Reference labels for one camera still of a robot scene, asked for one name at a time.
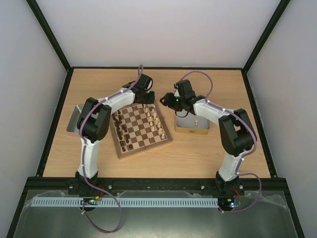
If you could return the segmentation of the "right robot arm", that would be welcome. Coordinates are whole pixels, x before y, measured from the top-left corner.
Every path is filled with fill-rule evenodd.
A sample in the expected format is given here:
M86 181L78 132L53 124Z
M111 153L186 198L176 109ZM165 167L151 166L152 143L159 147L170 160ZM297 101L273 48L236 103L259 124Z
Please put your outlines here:
M244 157L254 153L257 138L244 109L230 110L197 96L189 80L174 84L175 92L167 93L160 102L175 112L186 111L218 125L225 156L216 172L215 186L219 193L228 194L239 186L239 169Z

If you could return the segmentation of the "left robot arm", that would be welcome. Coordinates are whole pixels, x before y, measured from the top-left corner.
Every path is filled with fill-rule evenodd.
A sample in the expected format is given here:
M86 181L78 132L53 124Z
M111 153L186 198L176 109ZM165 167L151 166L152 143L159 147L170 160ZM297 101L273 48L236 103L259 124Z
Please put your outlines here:
M100 142L107 135L111 115L133 103L152 104L155 93L151 91L153 79L139 73L135 81L129 82L114 94L100 98L88 98L77 121L82 149L79 168L75 178L69 181L72 195L91 195L102 192L98 187L98 157Z

